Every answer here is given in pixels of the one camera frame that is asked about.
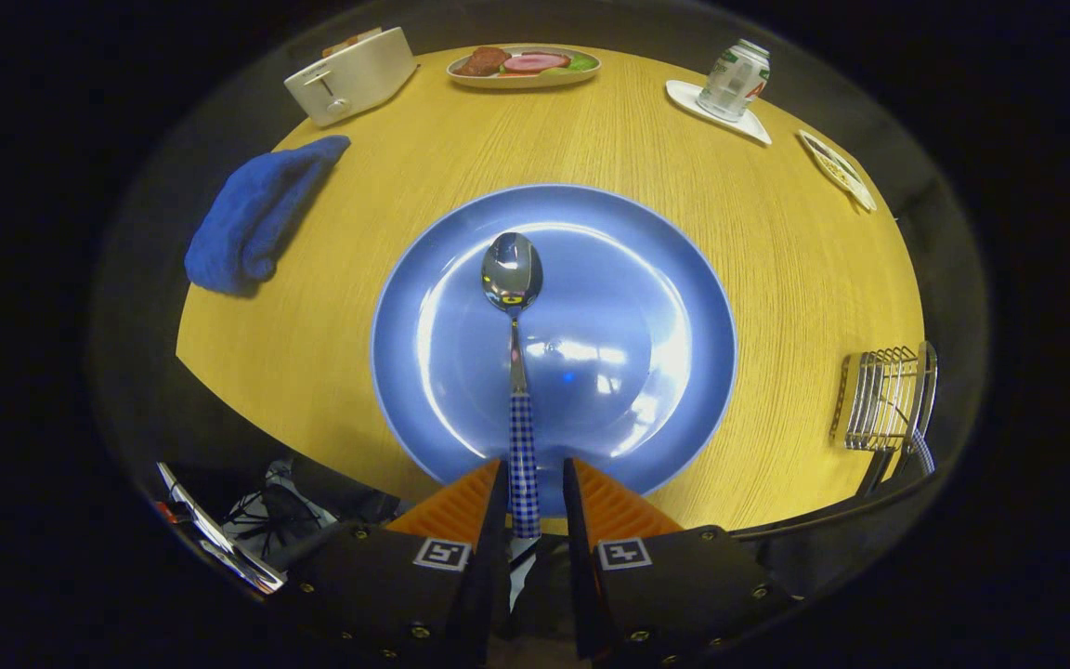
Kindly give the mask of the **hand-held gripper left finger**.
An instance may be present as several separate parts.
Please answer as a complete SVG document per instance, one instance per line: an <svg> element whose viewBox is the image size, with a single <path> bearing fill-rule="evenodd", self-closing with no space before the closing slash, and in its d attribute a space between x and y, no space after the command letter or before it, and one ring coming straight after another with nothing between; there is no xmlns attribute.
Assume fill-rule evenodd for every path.
<svg viewBox="0 0 1070 669"><path fill-rule="evenodd" d="M331 524L290 554L268 614L326 652L308 668L484 668L508 499L492 460L386 524Z"/></svg>

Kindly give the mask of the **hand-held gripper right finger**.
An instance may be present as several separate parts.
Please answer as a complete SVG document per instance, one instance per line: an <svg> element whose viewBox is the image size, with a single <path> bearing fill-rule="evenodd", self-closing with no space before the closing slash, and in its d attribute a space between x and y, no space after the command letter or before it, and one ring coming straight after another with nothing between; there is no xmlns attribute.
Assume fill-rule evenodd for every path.
<svg viewBox="0 0 1070 669"><path fill-rule="evenodd" d="M578 655L709 665L800 605L716 524L685 529L598 467L562 466Z"/></svg>

